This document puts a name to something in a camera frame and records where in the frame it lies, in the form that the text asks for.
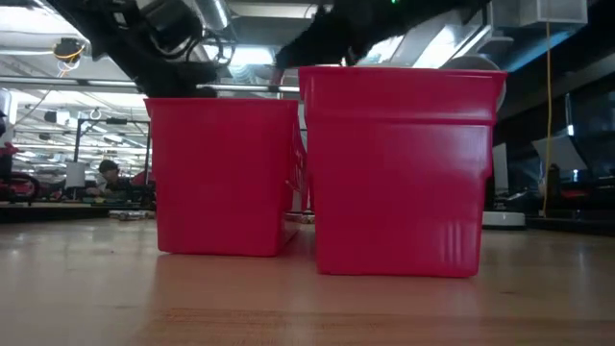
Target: ceiling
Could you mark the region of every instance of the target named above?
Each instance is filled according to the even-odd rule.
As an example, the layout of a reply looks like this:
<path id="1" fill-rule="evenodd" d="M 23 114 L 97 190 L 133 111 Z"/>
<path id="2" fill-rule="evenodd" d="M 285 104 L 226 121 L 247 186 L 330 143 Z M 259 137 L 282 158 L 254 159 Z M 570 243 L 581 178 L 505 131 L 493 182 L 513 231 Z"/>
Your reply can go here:
<path id="1" fill-rule="evenodd" d="M 233 16 L 232 26 L 239 37 L 238 55 L 235 58 L 237 61 L 242 60 L 238 58 L 242 54 L 242 49 L 247 58 L 241 63 L 232 64 L 227 71 L 222 71 L 222 82 L 266 83 L 269 69 L 265 65 L 271 63 L 277 49 L 306 28 L 315 12 L 313 2 L 227 0 Z M 0 6 L 0 17 L 3 18 L 0 23 L 0 75 L 3 76 L 57 77 L 63 67 L 50 54 L 53 44 L 61 37 L 83 39 L 72 26 L 54 13 L 53 9 L 46 6 L 43 0 L 4 0 Z M 481 40 L 473 42 L 474 45 L 482 46 L 488 39 L 497 36 L 499 31 L 493 30 L 497 28 L 493 18 L 490 20 L 492 30 L 487 33 L 488 35 L 481 37 Z M 460 48 L 468 46 L 468 39 L 475 37 L 483 24 L 481 15 L 477 15 L 468 25 L 461 25 L 458 13 L 445 13 L 413 28 L 405 37 L 395 37 L 383 42 L 375 47 L 364 63 L 386 62 L 393 65 L 437 68 L 458 53 Z M 445 44 L 441 42 L 443 34 L 446 34 Z M 531 44 L 540 38 L 540 35 L 528 30 L 521 33 L 508 28 L 507 34 L 522 42 L 524 47 L 531 47 Z M 511 56 L 510 49 L 506 46 L 501 52 L 502 57 Z M 476 48 L 465 53 L 476 53 Z M 63 77 L 128 80 L 112 60 L 102 59 L 93 62 L 87 55 L 81 59 L 77 68 L 67 71 Z M 296 73 L 290 72 L 285 77 L 284 84 L 297 86 Z M 123 117 L 149 120 L 143 107 L 143 96 L 137 94 L 50 91 L 21 87 L 12 89 L 12 95 L 18 100 L 16 118 L 18 125 L 15 127 L 16 136 L 13 142 L 26 150 L 26 153 L 17 157 L 15 167 L 29 173 L 46 173 L 44 177 L 49 180 L 61 179 L 65 168 L 63 162 L 72 159 L 77 116 L 90 118 L 94 110 L 99 110 L 102 119 Z M 226 93 L 225 96 L 245 96 L 245 94 Z M 40 102 L 39 107 L 32 111 L 32 105 L 38 102 Z M 72 120 L 62 123 L 47 122 L 44 116 L 49 111 L 60 111 L 62 114 L 63 111 L 68 111 Z M 146 131 L 147 126 L 144 125 L 112 126 L 104 122 L 98 123 L 81 139 L 83 150 L 80 161 L 89 163 L 91 165 L 89 172 L 93 174 L 99 161 L 111 158 L 118 161 L 128 175 L 134 175 L 144 165 Z M 113 134 L 121 135 L 122 142 L 115 143 L 109 140 Z"/>

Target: person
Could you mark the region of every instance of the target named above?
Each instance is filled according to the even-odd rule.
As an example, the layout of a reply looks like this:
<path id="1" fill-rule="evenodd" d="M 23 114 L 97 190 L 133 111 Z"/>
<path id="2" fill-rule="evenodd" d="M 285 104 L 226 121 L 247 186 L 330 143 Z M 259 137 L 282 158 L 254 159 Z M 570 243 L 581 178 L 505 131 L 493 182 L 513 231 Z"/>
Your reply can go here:
<path id="1" fill-rule="evenodd" d="M 119 166 L 111 160 L 103 160 L 99 167 L 103 182 L 98 187 L 90 187 L 86 193 L 96 197 L 112 199 L 126 199 L 131 183 L 128 179 L 120 178 Z"/>

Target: red plastic bin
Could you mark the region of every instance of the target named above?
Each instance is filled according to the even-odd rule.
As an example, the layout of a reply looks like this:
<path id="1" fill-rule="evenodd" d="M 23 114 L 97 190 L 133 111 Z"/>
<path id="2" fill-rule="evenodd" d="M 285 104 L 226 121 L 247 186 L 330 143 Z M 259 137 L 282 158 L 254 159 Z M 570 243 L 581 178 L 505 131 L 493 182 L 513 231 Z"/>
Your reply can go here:
<path id="1" fill-rule="evenodd" d="M 477 274 L 503 72 L 309 67 L 321 273 Z"/>
<path id="2" fill-rule="evenodd" d="M 298 102 L 148 99 L 159 249 L 269 257 L 293 232 L 283 213 L 304 158 Z"/>

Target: wooden surface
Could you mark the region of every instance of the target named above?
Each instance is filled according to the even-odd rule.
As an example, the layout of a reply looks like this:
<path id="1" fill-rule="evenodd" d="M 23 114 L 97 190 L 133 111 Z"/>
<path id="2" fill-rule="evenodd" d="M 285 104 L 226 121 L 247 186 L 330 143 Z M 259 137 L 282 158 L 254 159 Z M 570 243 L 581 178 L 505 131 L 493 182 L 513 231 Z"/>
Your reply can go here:
<path id="1" fill-rule="evenodd" d="M 485 233 L 471 280 L 168 256 L 153 221 L 0 225 L 0 344 L 615 345 L 615 239 Z"/>

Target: wooden table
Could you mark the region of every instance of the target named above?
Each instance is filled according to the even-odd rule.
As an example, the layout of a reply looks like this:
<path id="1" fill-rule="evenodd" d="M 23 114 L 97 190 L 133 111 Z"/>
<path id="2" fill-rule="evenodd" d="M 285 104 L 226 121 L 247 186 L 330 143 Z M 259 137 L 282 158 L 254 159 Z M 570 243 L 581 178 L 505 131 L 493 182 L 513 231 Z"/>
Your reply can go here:
<path id="1" fill-rule="evenodd" d="M 615 239 L 485 233 L 471 280 L 163 255 L 152 221 L 0 225 L 3 345 L 615 345 Z"/>

